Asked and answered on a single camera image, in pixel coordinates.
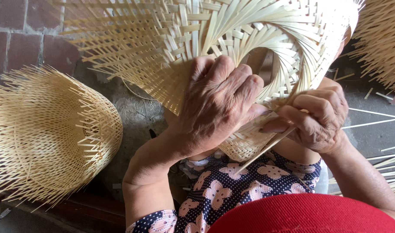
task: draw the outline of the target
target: wrinkled hand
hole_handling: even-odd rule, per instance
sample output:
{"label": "wrinkled hand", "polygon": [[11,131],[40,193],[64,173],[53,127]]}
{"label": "wrinkled hand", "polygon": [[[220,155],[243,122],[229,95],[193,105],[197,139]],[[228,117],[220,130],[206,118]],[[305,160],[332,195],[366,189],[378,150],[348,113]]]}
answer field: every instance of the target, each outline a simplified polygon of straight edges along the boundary
{"label": "wrinkled hand", "polygon": [[320,154],[331,153],[342,146],[345,133],[341,126],[348,114],[348,104],[339,86],[306,91],[277,114],[280,118],[264,125],[262,132],[280,133],[294,125],[296,129],[287,137],[301,146]]}
{"label": "wrinkled hand", "polygon": [[233,60],[220,56],[193,59],[183,108],[169,131],[189,157],[211,150],[248,121],[269,111],[254,104],[264,82],[247,65],[235,69]]}

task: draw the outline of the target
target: brick wall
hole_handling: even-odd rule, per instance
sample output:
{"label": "brick wall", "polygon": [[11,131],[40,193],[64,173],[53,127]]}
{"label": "brick wall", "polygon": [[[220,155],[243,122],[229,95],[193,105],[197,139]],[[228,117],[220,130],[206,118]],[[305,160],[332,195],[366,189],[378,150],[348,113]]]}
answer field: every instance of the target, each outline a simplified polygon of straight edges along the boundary
{"label": "brick wall", "polygon": [[73,75],[80,54],[58,35],[64,11],[47,0],[0,0],[0,74],[23,65],[50,65]]}

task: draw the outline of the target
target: woven bamboo basket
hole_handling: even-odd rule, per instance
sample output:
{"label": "woven bamboo basket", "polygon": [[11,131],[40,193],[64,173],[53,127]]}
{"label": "woven bamboo basket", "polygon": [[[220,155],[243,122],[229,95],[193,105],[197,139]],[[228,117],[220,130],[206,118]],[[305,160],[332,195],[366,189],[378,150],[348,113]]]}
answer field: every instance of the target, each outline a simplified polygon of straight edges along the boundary
{"label": "woven bamboo basket", "polygon": [[351,58],[364,62],[362,76],[395,92],[395,0],[366,0],[354,38]]}
{"label": "woven bamboo basket", "polygon": [[[318,87],[345,32],[354,30],[361,2],[79,0],[55,5],[74,15],[64,21],[62,34],[76,38],[71,43],[86,53],[83,61],[109,78],[141,87],[179,114],[190,61],[196,56],[225,54],[238,65],[255,48],[273,51],[272,81],[256,99],[272,109]],[[256,156],[274,136],[259,133],[272,117],[249,122],[220,148],[240,162]]]}
{"label": "woven bamboo basket", "polygon": [[0,85],[0,193],[55,205],[117,153],[122,123],[107,98],[52,68],[23,68]]}

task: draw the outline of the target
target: polka dot fabric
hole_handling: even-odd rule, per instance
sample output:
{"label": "polka dot fabric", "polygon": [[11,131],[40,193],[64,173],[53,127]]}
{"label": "polka dot fabric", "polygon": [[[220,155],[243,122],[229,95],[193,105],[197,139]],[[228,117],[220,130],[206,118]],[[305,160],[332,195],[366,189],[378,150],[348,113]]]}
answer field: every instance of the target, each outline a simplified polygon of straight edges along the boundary
{"label": "polka dot fabric", "polygon": [[237,174],[241,164],[227,162],[216,153],[201,161],[184,160],[181,169],[194,187],[179,215],[174,210],[159,211],[138,220],[126,232],[204,233],[236,206],[280,194],[314,192],[320,163],[298,164],[271,151]]}

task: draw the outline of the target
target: red hat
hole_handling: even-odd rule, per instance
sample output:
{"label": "red hat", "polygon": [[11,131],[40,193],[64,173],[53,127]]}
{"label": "red hat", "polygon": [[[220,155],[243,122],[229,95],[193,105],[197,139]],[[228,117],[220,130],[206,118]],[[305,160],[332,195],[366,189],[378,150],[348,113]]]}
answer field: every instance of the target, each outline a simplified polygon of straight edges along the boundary
{"label": "red hat", "polygon": [[395,220],[363,202],[323,194],[277,195],[221,216],[208,233],[395,233]]}

